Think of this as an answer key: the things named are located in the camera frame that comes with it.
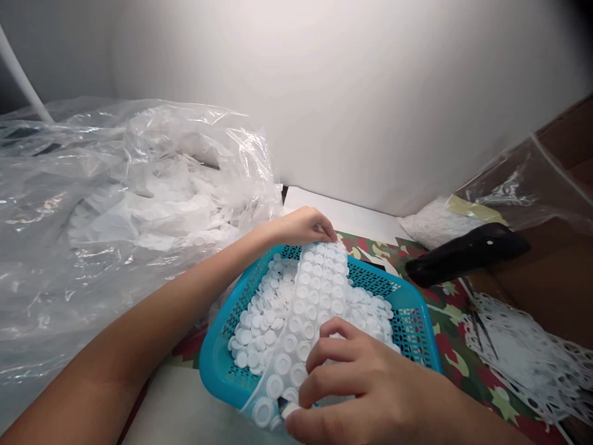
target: plastic bag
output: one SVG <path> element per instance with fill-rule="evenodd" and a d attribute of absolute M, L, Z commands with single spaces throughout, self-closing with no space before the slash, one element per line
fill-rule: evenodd
<path fill-rule="evenodd" d="M 453 197 L 460 199 L 438 198 L 398 222 L 430 249 L 490 222 L 492 215 L 515 231 L 561 218 L 574 230 L 593 234 L 593 199 L 535 136 L 501 153 Z M 467 205 L 460 206 L 461 200 Z"/>
<path fill-rule="evenodd" d="M 282 214 L 265 136 L 244 115 L 47 107 L 55 124 L 0 116 L 0 431 L 121 313 Z"/>

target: basket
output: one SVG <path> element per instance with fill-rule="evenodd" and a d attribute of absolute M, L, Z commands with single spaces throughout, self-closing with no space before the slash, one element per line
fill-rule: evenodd
<path fill-rule="evenodd" d="M 298 260 L 301 247 L 276 246 L 243 273 L 210 327 L 200 352 L 200 376 L 204 386 L 216 398 L 238 409 L 247 403 L 261 376 L 236 366 L 227 345 L 241 312 L 247 309 L 267 273 L 268 263 L 276 253 L 282 258 Z M 414 286 L 351 256 L 348 257 L 348 269 L 348 278 L 354 281 L 353 286 L 370 290 L 374 295 L 383 295 L 392 304 L 393 343 L 400 347 L 402 355 L 442 373 L 428 308 Z"/>

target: floral tablecloth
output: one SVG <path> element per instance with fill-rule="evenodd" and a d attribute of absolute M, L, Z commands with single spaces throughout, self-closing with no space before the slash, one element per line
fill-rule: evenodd
<path fill-rule="evenodd" d="M 355 235 L 338 232 L 348 254 L 359 260 L 382 265 L 388 273 L 409 281 L 405 263 L 427 250 L 422 245 L 403 239 L 385 244 Z M 468 313 L 468 291 L 460 280 L 430 289 L 417 287 L 429 306 L 432 325 L 444 375 L 458 388 L 501 416 L 537 444 L 564 444 L 555 426 L 548 426 L 490 372 L 480 358 L 465 344 L 463 314 Z M 198 357 L 204 333 L 186 337 L 172 352 L 168 365 L 199 368 Z"/>

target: white pipe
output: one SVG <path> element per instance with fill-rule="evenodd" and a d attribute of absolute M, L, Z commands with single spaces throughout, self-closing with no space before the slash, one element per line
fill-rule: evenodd
<path fill-rule="evenodd" d="M 2 24 L 0 24 L 0 56 L 2 56 L 2 60 L 4 60 L 8 71 L 12 74 L 15 82 L 17 82 L 17 85 L 29 103 L 33 106 L 33 109 L 39 114 L 39 117 L 45 122 L 53 123 L 54 120 L 49 115 L 48 110 L 43 105 L 43 102 L 41 102 L 41 99 L 39 99 L 39 96 L 35 92 L 31 82 L 29 82 L 23 67 L 20 65 L 17 56 L 14 54 L 11 44 L 8 42 L 6 34 L 2 29 Z"/>

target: black handle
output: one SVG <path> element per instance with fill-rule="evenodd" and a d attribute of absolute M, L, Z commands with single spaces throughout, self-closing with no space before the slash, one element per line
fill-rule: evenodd
<path fill-rule="evenodd" d="M 406 272 L 418 286 L 427 288 L 512 260 L 530 248 L 525 238 L 504 224 L 491 222 L 407 262 Z"/>

